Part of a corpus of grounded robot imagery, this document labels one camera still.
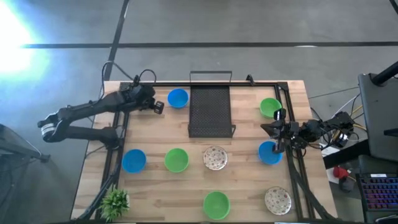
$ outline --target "potted plant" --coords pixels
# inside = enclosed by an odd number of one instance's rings
[[[102,199],[101,217],[105,218],[107,222],[113,221],[115,218],[120,217],[125,211],[129,210],[129,199],[125,190],[115,189],[112,185],[108,194]]]

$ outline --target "blue bowl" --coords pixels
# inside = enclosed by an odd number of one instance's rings
[[[188,93],[183,89],[174,89],[167,96],[167,101],[174,108],[183,108],[188,103]]]
[[[133,149],[123,156],[122,167],[125,171],[136,174],[144,169],[146,162],[147,158],[144,152],[139,149]]]
[[[278,164],[282,160],[282,153],[273,153],[272,147],[276,143],[272,141],[263,142],[259,147],[259,158],[260,160],[268,165]]]

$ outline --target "green bowl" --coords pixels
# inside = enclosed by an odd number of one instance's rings
[[[170,150],[164,157],[164,165],[171,172],[182,172],[188,167],[189,158],[183,149]]]
[[[281,108],[281,103],[274,98],[265,98],[260,103],[260,112],[266,118],[274,118],[274,112]]]
[[[213,220],[224,219],[231,209],[228,197],[219,191],[210,192],[205,197],[203,209],[206,215]]]

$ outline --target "white speckled plate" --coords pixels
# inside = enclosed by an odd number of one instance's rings
[[[282,187],[271,187],[265,196],[266,206],[275,215],[285,215],[292,208],[292,199]]]
[[[211,146],[203,154],[203,162],[211,170],[220,170],[228,162],[228,155],[222,147]]]

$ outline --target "keyboard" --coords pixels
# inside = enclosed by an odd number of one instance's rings
[[[397,174],[357,174],[364,211],[398,211]]]

